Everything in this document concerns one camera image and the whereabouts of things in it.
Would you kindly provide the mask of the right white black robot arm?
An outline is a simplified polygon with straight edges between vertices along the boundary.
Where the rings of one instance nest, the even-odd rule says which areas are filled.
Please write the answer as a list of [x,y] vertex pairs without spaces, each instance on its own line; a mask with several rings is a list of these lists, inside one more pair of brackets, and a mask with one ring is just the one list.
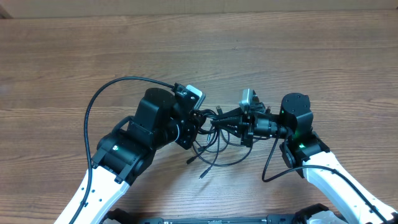
[[247,89],[238,108],[222,113],[211,124],[240,138],[251,147],[254,138],[281,140],[279,145],[288,172],[319,189],[347,223],[397,223],[397,210],[377,199],[340,164],[331,149],[313,130],[310,99],[301,93],[285,95],[277,114]]

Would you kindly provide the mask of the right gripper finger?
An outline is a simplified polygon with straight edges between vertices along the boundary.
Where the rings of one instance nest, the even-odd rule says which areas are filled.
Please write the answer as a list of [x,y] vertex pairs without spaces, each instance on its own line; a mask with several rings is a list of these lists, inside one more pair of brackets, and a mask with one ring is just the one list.
[[240,138],[244,132],[244,125],[240,119],[217,119],[211,124],[218,129],[224,129],[228,133]]
[[235,108],[226,113],[219,114],[214,121],[217,122],[239,122],[244,116],[244,112],[241,108]]

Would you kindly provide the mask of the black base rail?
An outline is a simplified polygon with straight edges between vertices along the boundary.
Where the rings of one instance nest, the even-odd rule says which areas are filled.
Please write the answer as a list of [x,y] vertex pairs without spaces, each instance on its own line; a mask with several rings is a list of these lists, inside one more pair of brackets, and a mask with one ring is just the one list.
[[262,217],[208,217],[208,218],[162,218],[145,217],[128,213],[120,208],[108,212],[100,221],[102,224],[134,223],[134,224],[294,224],[324,223],[347,224],[342,216],[335,215],[328,207],[318,203],[303,208],[293,214],[268,214]]

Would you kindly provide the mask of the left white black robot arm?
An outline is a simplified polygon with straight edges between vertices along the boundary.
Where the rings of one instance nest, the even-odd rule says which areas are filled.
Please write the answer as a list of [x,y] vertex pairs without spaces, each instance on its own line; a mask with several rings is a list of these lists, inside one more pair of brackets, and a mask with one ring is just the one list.
[[193,113],[204,99],[191,85],[146,90],[135,115],[99,141],[92,166],[56,222],[99,223],[152,164],[157,150],[172,142],[190,149],[203,124]]

